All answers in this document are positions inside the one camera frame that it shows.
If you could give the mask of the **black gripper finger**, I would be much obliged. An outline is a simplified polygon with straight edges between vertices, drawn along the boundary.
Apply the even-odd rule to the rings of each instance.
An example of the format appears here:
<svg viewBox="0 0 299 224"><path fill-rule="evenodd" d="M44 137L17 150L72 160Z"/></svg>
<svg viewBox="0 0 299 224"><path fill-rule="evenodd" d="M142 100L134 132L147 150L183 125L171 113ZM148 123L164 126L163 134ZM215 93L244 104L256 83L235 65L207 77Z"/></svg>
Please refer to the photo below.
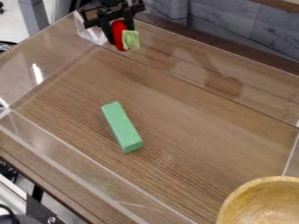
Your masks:
<svg viewBox="0 0 299 224"><path fill-rule="evenodd" d="M115 38L114 38L114 33L112 33L112 26L111 26L111 20L108 17L102 17L99 19L99 27L102 28L102 31L106 34L107 40L111 45L115 44Z"/></svg>
<svg viewBox="0 0 299 224"><path fill-rule="evenodd" d="M132 31L135 29L135 20L131 14L124 15L126 28Z"/></svg>

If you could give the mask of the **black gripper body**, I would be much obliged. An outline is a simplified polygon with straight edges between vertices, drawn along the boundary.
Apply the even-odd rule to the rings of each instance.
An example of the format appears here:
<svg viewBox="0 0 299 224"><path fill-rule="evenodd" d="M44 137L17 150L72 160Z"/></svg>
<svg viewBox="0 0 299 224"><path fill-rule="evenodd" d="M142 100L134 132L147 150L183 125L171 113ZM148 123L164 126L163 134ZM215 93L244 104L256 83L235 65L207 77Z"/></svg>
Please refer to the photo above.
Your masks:
<svg viewBox="0 0 299 224"><path fill-rule="evenodd" d="M92 6L87 6L79 10L79 14L83 18L83 24L86 28L99 27L99 19L108 17L112 21L123 19L124 15L136 13L146 10L144 0L136 0L135 3L128 3L128 0L98 0Z"/></svg>

